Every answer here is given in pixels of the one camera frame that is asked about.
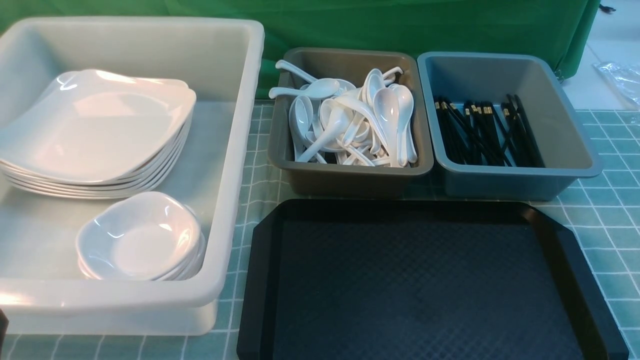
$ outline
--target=teal grid tablecloth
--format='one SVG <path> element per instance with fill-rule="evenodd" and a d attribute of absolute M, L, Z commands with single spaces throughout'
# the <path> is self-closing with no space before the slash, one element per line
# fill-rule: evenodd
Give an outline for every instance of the teal grid tablecloth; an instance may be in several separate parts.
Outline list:
<path fill-rule="evenodd" d="M 237 359 L 236 341 L 252 231 L 275 206 L 297 197 L 268 165 L 272 103 L 257 104 L 244 163 L 236 231 L 214 329 L 200 337 L 8 336 L 2 360 Z M 571 229 L 631 350 L 640 359 L 640 113 L 579 111 L 605 163 L 602 175 L 533 203 Z M 437 179 L 412 185 L 406 199 L 444 199 Z"/>

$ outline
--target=textured tray surface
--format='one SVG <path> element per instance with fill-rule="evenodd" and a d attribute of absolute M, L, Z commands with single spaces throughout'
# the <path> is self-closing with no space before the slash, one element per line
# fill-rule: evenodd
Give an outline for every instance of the textured tray surface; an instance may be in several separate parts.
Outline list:
<path fill-rule="evenodd" d="M 281 261 L 276 360 L 582 359 L 528 225 L 286 222 Z"/>

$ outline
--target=stack of small dishes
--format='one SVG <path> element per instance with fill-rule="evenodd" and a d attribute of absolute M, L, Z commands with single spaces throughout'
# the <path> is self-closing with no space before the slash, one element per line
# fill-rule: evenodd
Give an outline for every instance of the stack of small dishes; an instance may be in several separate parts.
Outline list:
<path fill-rule="evenodd" d="M 17 188 L 56 197 L 149 191 L 180 156 L 195 101 L 180 80 L 66 72 L 0 129 L 0 171 Z"/>
<path fill-rule="evenodd" d="M 159 192 L 112 205 L 76 238 L 80 271 L 98 280 L 189 279 L 200 271 L 205 248 L 194 214 Z"/>

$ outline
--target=plastic bag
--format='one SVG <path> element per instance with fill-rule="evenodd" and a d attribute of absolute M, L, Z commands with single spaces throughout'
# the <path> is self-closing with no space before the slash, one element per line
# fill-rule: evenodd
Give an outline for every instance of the plastic bag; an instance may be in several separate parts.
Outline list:
<path fill-rule="evenodd" d="M 594 64 L 605 79 L 615 86 L 624 98 L 640 109 L 640 65 L 613 62 Z"/>

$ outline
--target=gray plastic bin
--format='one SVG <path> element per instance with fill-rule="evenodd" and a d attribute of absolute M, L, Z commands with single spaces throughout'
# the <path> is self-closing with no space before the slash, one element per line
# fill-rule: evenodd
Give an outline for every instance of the gray plastic bin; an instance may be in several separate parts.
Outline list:
<path fill-rule="evenodd" d="M 598 154 L 544 61 L 526 55 L 433 52 L 420 55 L 418 67 L 447 195 L 551 200 L 577 178 L 601 173 Z M 499 109 L 506 94 L 522 99 L 546 168 L 460 165 L 448 159 L 433 97 L 445 96 L 456 104 L 491 101 Z"/>
<path fill-rule="evenodd" d="M 294 98 L 279 97 L 273 110 L 268 156 L 275 167 L 285 172 L 296 193 L 338 197 L 399 197 L 412 179 L 431 170 L 431 136 L 422 101 L 418 66 L 412 57 L 379 51 L 298 48 L 288 51 L 284 59 L 317 78 L 341 78 L 356 86 L 362 85 L 372 68 L 377 67 L 385 72 L 400 66 L 404 74 L 398 76 L 396 82 L 407 86 L 415 99 L 412 129 L 418 162 L 413 167 L 387 168 L 293 161 L 293 144 L 287 119 Z M 304 84 L 297 76 L 282 72 L 278 86 L 300 88 Z"/>

